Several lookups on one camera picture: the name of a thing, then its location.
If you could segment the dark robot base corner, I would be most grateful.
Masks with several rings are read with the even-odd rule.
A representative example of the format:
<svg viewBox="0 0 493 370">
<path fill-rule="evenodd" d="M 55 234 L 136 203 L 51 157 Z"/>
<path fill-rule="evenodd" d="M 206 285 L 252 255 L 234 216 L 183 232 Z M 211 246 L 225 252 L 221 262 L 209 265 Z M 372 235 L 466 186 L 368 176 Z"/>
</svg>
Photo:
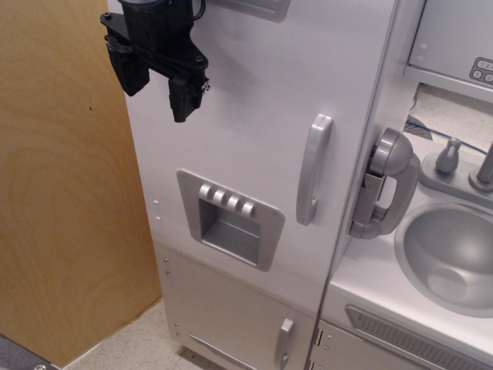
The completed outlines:
<svg viewBox="0 0 493 370">
<path fill-rule="evenodd" d="M 1 335 L 1 369 L 59 370 L 59 367 Z"/>
</svg>

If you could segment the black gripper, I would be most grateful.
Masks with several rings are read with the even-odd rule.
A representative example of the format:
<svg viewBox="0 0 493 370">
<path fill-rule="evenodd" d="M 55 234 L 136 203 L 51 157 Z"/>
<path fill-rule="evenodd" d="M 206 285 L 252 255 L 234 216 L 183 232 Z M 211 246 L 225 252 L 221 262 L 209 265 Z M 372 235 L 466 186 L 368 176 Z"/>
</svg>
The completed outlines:
<svg viewBox="0 0 493 370">
<path fill-rule="evenodd" d="M 128 96 L 137 94 L 149 82 L 149 69 L 140 61 L 173 71 L 204 70 L 208 59 L 194 45 L 194 22 L 205 13 L 191 1 L 121 1 L 122 13 L 106 12 L 100 22 L 107 29 L 106 47 L 117 79 Z M 169 80 L 169 102 L 176 123 L 201 106 L 210 89 L 208 78 Z"/>
</svg>

